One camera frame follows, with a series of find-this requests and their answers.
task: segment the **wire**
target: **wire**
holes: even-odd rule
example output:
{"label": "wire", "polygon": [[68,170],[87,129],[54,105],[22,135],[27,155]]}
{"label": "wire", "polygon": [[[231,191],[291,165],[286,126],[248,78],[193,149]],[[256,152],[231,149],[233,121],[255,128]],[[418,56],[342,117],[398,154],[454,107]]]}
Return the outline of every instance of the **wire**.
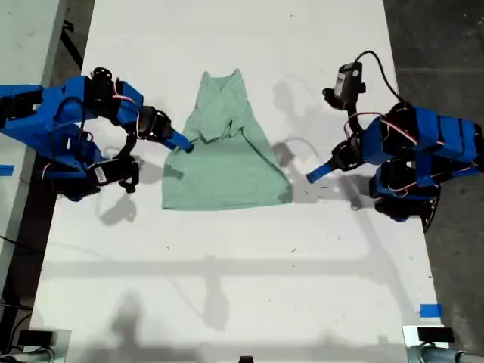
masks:
{"label": "wire", "polygon": [[139,110],[138,110],[138,105],[136,104],[136,102],[132,98],[127,97],[127,96],[120,95],[118,93],[118,90],[116,89],[116,82],[118,82],[118,81],[119,81],[119,78],[116,78],[116,81],[113,82],[113,90],[114,90],[114,96],[113,96],[113,98],[116,98],[116,99],[119,99],[119,100],[129,101],[129,102],[131,102],[131,103],[133,103],[135,105],[135,107],[136,107],[136,137],[137,138],[140,138],[139,137],[139,131],[138,131],[138,129],[139,129]]}
{"label": "wire", "polygon": [[[463,169],[461,169],[461,170],[458,170],[458,171],[456,171],[456,172],[465,172],[465,171],[467,171],[467,170],[471,169],[473,166],[474,166],[474,165],[473,165],[473,163],[472,163],[472,164],[470,164],[469,166],[466,166],[465,168],[463,168]],[[436,173],[436,174],[432,174],[430,177],[431,177],[431,178],[435,178],[436,176],[439,176],[439,175],[442,175],[442,174],[445,174],[445,173],[444,173],[444,172],[438,172],[438,173]],[[390,189],[392,192],[394,192],[394,193],[395,193],[395,192],[398,192],[398,191],[404,191],[404,190],[407,190],[407,191],[408,191],[408,189],[409,189],[409,188],[414,187],[415,185],[417,185],[417,181],[414,181],[413,183],[410,183],[409,185],[406,185],[406,186],[404,186],[404,187],[402,187],[402,188],[398,188],[398,189],[392,189],[390,186],[388,186],[388,189]]]}
{"label": "wire", "polygon": [[[84,131],[85,119],[87,117],[87,110],[84,106],[84,103],[80,98],[76,96],[67,97],[63,99],[62,102],[59,104],[59,108],[57,109],[57,113],[55,116],[57,116],[59,113],[62,112],[65,104],[69,101],[75,101],[81,107],[81,110],[82,110],[81,126],[79,127],[79,134],[77,137],[77,151],[76,151],[77,157],[79,158],[80,156],[82,156],[82,131]],[[81,164],[81,167],[84,169],[85,172],[87,172],[86,168],[84,167],[84,163],[79,161],[79,164]]]}
{"label": "wire", "polygon": [[397,132],[399,132],[400,134],[404,135],[408,140],[410,140],[414,145],[417,145],[418,142],[417,140],[415,140],[415,138],[411,137],[407,132],[405,132],[404,130],[400,129],[397,125],[394,125],[392,123],[389,123],[388,121],[386,121],[385,119],[380,119],[380,121],[382,123],[384,123],[385,125],[391,127],[392,129],[396,130]]}
{"label": "wire", "polygon": [[25,248],[26,250],[29,250],[32,254],[36,254],[36,255],[42,255],[43,254],[39,251],[35,251],[31,246],[29,246],[27,244],[22,244],[21,242],[16,242],[15,240],[11,240],[10,238],[6,238],[6,237],[3,237],[3,236],[0,236],[0,238],[2,240],[5,240],[5,241],[11,243],[11,244],[21,246],[21,247]]}
{"label": "wire", "polygon": [[14,337],[15,337],[15,333],[17,332],[17,329],[19,328],[19,326],[25,321],[27,320],[28,318],[30,318],[32,316],[32,313],[28,314],[28,315],[25,315],[23,318],[21,318],[18,323],[14,326],[14,329],[12,329],[12,332],[10,334],[10,339],[8,341],[8,345],[7,345],[7,353],[9,353],[11,350],[12,350],[12,343],[14,342]]}
{"label": "wire", "polygon": [[380,117],[384,117],[384,115],[380,112],[357,112],[357,113],[354,113],[353,115],[351,115],[349,118],[348,118],[348,121],[345,122],[345,124],[343,125],[343,130],[345,132],[345,135],[346,135],[346,138],[349,138],[349,133],[348,133],[348,130],[346,130],[346,125],[348,125],[349,121],[351,120],[351,118],[355,117],[355,116],[361,116],[361,115],[379,115]]}
{"label": "wire", "polygon": [[0,302],[0,306],[7,306],[9,308],[17,308],[17,309],[20,309],[20,310],[33,310],[33,308],[31,308],[30,306],[7,304],[5,302]]}
{"label": "wire", "polygon": [[371,54],[374,56],[374,58],[378,62],[378,67],[380,68],[381,76],[383,77],[383,81],[385,82],[386,87],[388,87],[388,89],[393,93],[393,95],[395,95],[395,97],[399,99],[400,102],[404,103],[403,98],[401,98],[399,94],[396,93],[395,89],[393,89],[393,87],[389,84],[388,79],[385,76],[385,71],[383,70],[383,65],[381,63],[381,60],[374,51],[364,51],[363,53],[361,53],[358,57],[356,57],[355,61],[353,62],[353,67],[355,67],[356,62],[358,62],[360,58],[366,54]]}
{"label": "wire", "polygon": [[46,171],[46,170],[47,170],[47,168],[48,168],[49,166],[51,166],[51,165],[52,165],[51,163],[48,163],[48,164],[46,164],[46,165],[44,166],[44,169],[42,169],[42,178],[41,178],[41,180],[44,180],[45,171]]}
{"label": "wire", "polygon": [[439,195],[435,199],[434,204],[432,206],[432,212],[430,213],[430,217],[427,220],[427,223],[425,224],[425,226],[423,227],[423,232],[424,233],[426,233],[429,230],[429,227],[432,224],[433,217],[435,216],[436,211],[437,211],[437,207],[439,206],[439,202],[440,202],[440,189],[439,189]]}

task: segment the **table surface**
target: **table surface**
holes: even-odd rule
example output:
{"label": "table surface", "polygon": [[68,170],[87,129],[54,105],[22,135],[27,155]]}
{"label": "table surface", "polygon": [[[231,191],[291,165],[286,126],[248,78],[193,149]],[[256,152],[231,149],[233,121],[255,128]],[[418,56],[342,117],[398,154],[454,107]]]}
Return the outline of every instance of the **table surface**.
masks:
{"label": "table surface", "polygon": [[[0,9],[0,84],[48,86],[66,14],[65,0],[2,0]],[[0,177],[0,235],[17,239],[29,192],[35,151],[0,134],[0,165],[14,165]],[[0,239],[0,291],[14,246]]]}
{"label": "table surface", "polygon": [[[321,90],[366,49],[396,85],[380,0],[97,0],[83,73],[107,67],[181,130],[203,71],[239,68],[295,202],[162,210],[168,151],[141,141],[136,193],[57,201],[32,327],[71,330],[69,361],[406,361],[402,325],[439,323],[418,316],[436,302],[420,220],[374,211],[373,167],[303,181],[344,137]],[[359,110],[388,110],[373,59],[363,74]],[[106,155],[124,144],[105,119],[86,128]]]}

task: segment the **concrete floor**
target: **concrete floor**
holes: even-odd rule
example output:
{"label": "concrete floor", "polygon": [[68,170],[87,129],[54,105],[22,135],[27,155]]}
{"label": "concrete floor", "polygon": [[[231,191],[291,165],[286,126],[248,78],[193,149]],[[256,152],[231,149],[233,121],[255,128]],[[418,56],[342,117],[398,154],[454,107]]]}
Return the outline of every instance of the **concrete floor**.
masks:
{"label": "concrete floor", "polygon": [[[94,0],[69,0],[67,19],[75,24],[72,39],[83,54]],[[415,105],[468,118],[484,127],[484,0],[384,0],[399,90]],[[62,45],[57,51],[53,85],[79,74]],[[40,204],[32,195],[34,209]],[[479,276],[484,261],[484,177],[449,181],[435,220],[427,232],[427,248],[444,323],[453,327],[456,346],[484,355],[484,288]],[[48,232],[49,214],[37,221]],[[47,236],[33,244],[45,245]],[[42,263],[25,259],[12,268],[40,271]],[[17,293],[35,296],[36,281],[17,285]]]}

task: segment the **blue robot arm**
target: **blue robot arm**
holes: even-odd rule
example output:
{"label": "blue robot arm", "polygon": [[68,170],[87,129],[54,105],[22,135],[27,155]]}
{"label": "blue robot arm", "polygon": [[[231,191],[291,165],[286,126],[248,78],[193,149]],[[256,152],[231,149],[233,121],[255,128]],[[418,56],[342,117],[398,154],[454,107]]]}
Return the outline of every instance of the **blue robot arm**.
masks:
{"label": "blue robot arm", "polygon": [[[375,56],[386,85],[399,102],[363,129],[358,123],[356,102],[358,95],[365,92],[358,62],[365,54]],[[439,202],[441,183],[482,171],[484,138],[480,126],[402,100],[389,85],[372,51],[342,66],[336,86],[326,88],[323,95],[332,107],[348,113],[352,134],[333,149],[324,165],[306,176],[311,183],[336,169],[345,172],[364,163],[379,166],[369,185],[376,210],[397,221],[420,216],[427,229]]]}
{"label": "blue robot arm", "polygon": [[[112,159],[103,157],[84,131],[85,121],[98,116],[123,127],[127,134],[126,144]],[[163,111],[144,106],[142,94],[126,82],[112,80],[105,68],[96,68],[91,78],[73,77],[57,87],[0,85],[0,132],[49,159],[50,167],[42,177],[50,178],[56,192],[75,201],[113,182],[134,192],[139,170],[130,153],[137,140],[186,152],[193,149]]]}

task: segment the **green shirt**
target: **green shirt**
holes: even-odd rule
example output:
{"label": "green shirt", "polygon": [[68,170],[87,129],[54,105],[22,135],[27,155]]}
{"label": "green shirt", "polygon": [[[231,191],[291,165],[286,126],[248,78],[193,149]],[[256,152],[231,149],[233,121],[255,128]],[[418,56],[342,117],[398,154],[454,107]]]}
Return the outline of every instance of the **green shirt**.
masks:
{"label": "green shirt", "polygon": [[217,210],[270,206],[293,199],[287,180],[257,123],[239,70],[203,74],[183,133],[194,144],[165,162],[163,208]]}

